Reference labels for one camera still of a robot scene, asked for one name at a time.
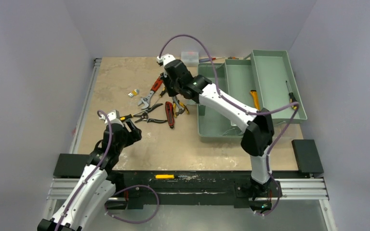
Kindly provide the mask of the small clear parts box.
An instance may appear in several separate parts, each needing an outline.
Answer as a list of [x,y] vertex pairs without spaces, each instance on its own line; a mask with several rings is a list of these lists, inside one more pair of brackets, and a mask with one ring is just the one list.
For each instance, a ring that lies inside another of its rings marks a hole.
[[182,51],[181,61],[187,67],[197,67],[199,64],[199,53],[196,51]]

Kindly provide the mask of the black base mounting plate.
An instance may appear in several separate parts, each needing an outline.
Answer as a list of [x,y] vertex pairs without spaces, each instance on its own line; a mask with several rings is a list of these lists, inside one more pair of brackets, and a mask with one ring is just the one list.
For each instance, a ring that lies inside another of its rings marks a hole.
[[[145,205],[229,205],[265,213],[283,194],[279,181],[260,185],[250,171],[146,171],[115,170],[120,179],[108,210],[143,209]],[[157,174],[185,175],[187,178],[157,180]]]

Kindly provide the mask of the red black utility knife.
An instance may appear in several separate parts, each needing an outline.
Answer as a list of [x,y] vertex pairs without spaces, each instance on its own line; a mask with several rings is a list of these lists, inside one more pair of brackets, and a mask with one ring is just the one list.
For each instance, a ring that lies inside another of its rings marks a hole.
[[165,102],[165,113],[166,113],[168,125],[171,129],[173,129],[175,120],[174,120],[173,104],[171,102]]

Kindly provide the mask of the yellow precision screwdriver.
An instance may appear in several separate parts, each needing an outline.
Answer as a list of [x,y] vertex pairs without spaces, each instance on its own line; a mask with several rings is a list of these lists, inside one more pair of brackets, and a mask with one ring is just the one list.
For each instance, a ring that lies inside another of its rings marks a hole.
[[179,178],[187,178],[185,175],[174,175],[174,174],[157,174],[155,175],[155,179],[157,180],[170,180],[170,179],[179,179]]

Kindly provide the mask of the aluminium rail frame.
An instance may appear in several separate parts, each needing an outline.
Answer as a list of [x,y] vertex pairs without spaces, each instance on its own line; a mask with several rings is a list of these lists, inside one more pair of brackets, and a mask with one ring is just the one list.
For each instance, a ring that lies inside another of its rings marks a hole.
[[272,112],[250,107],[229,96],[210,79],[192,76],[186,65],[170,54],[157,58],[164,67],[160,77],[169,96],[180,94],[199,105],[209,107],[232,121],[243,137],[240,145],[249,155],[251,172],[186,171],[116,172],[122,150],[142,138],[141,130],[117,111],[98,115],[106,124],[103,138],[98,141],[84,165],[79,178],[65,202],[50,219],[42,219],[40,231],[81,231],[94,220],[101,209],[107,210],[112,197],[123,198],[129,209],[155,205],[232,205],[249,208],[257,216],[271,214],[277,201],[287,199],[326,198],[326,186],[320,179],[276,179],[270,168],[274,137]]

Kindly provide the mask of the black corner block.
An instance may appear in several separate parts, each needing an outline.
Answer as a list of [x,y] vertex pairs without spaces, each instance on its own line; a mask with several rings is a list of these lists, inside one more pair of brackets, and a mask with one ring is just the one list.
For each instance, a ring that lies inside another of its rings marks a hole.
[[315,140],[292,140],[291,144],[299,172],[315,175],[324,173]]
[[87,154],[59,154],[53,177],[55,179],[79,179],[88,159]]

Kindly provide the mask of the medium black yellow screwdriver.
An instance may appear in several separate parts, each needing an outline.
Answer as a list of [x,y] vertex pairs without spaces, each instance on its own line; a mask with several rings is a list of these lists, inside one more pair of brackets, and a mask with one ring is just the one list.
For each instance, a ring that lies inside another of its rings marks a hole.
[[166,93],[166,88],[164,87],[161,93],[159,94],[159,97],[162,98],[165,93]]

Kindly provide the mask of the red blue small screwdriver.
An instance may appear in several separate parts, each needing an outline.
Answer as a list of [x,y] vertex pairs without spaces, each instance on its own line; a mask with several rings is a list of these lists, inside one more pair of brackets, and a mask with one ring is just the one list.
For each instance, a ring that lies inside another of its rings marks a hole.
[[199,63],[206,63],[206,62],[210,62],[210,61],[214,61],[214,60],[218,60],[218,59],[223,59],[225,58],[224,56],[222,57],[212,57],[211,59],[210,58],[202,58],[202,59],[199,59]]

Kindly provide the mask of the long black yellow screwdriver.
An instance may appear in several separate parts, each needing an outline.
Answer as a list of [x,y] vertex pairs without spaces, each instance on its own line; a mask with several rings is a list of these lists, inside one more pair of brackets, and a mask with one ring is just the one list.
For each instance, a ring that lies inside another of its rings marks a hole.
[[[298,101],[295,98],[295,95],[292,91],[290,83],[287,80],[285,81],[285,83],[286,83],[286,86],[287,86],[287,89],[288,89],[288,95],[289,95],[290,103],[297,103]],[[292,106],[292,109],[297,110],[298,107],[299,107],[298,104],[295,104],[295,105]]]

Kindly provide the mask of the small yellow hex key set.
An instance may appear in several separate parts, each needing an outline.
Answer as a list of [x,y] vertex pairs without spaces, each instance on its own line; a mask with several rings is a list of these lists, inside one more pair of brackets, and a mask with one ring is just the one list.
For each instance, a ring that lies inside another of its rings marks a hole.
[[134,96],[136,96],[136,95],[138,95],[139,94],[139,90],[138,89],[134,89],[134,90],[132,90],[131,92],[129,92],[128,93],[128,96],[130,97],[130,98],[132,98],[132,97],[134,97]]

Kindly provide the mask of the right black corner block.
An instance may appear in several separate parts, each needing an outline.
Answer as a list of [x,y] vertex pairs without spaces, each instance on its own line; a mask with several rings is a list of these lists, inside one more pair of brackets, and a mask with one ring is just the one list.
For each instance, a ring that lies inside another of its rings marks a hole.
[[299,172],[315,175],[324,173],[315,140],[292,140],[291,144]]

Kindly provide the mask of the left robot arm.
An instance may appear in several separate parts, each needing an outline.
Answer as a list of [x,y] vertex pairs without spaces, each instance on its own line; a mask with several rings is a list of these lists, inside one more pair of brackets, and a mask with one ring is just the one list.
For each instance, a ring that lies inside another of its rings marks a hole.
[[112,168],[119,155],[142,138],[142,131],[131,120],[112,123],[106,128],[83,169],[72,193],[51,219],[42,219],[39,231],[81,231],[94,220],[111,196],[118,197],[124,192],[124,183]]

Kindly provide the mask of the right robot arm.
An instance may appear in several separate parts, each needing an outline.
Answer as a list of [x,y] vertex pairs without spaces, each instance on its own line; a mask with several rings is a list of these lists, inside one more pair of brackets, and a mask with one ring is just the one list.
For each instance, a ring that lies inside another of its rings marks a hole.
[[180,94],[185,99],[213,109],[242,131],[240,144],[251,160],[252,192],[258,196],[268,192],[271,170],[267,152],[274,135],[269,111],[258,111],[239,102],[202,75],[192,76],[186,65],[170,54],[157,57],[157,63],[164,68],[161,79],[170,97]]

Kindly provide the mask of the stubby black yellow screwdriver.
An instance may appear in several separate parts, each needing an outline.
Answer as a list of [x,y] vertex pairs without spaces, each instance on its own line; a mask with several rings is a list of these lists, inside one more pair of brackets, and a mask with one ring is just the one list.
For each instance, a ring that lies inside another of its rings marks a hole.
[[131,119],[131,118],[133,118],[133,115],[132,115],[132,114],[124,115],[124,116],[121,116],[121,117],[120,117],[120,121],[121,121],[121,122],[124,122],[124,121],[126,121],[126,120],[128,120],[128,119]]

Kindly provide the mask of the left black corner block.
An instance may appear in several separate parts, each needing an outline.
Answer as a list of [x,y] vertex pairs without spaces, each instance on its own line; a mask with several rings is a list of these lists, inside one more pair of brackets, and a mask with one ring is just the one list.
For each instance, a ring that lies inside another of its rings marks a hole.
[[87,154],[59,154],[53,177],[55,179],[79,179],[88,159]]

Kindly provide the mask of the red adjustable wrench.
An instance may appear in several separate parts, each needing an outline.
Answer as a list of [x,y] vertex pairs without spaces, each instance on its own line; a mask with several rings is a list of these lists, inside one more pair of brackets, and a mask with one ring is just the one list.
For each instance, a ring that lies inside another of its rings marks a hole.
[[161,84],[163,83],[161,76],[157,78],[157,80],[154,82],[153,86],[151,87],[149,93],[145,97],[141,97],[140,101],[138,102],[138,106],[141,106],[142,110],[147,109],[150,106],[150,101],[152,96],[155,94],[155,92],[160,88]]

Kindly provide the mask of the yellow black utility knife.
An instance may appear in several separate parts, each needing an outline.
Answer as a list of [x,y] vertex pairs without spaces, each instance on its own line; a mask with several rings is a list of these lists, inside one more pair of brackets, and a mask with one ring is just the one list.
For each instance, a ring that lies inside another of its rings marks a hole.
[[256,90],[250,90],[250,94],[253,98],[253,102],[254,102],[254,107],[256,109],[259,109],[260,110],[260,103],[259,103],[259,97],[258,97],[258,93]]

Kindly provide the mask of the green plastic tool box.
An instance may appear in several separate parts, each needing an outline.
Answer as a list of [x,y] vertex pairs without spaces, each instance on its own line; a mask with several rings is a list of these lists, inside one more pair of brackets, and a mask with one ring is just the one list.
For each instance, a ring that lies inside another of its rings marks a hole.
[[[250,90],[256,90],[260,109],[264,107],[269,111],[290,103],[285,83],[287,80],[299,103],[292,124],[300,124],[307,120],[287,51],[252,50],[246,59],[226,59],[222,63],[215,63],[215,68],[220,90],[224,90],[229,96],[250,107],[254,107]],[[210,63],[199,64],[198,74],[215,83]],[[219,112],[202,105],[198,105],[197,110],[198,134],[202,140],[216,141],[225,138],[234,140],[242,137],[240,129]],[[271,115],[275,125],[275,136],[283,129],[293,113],[294,110],[290,107]]]

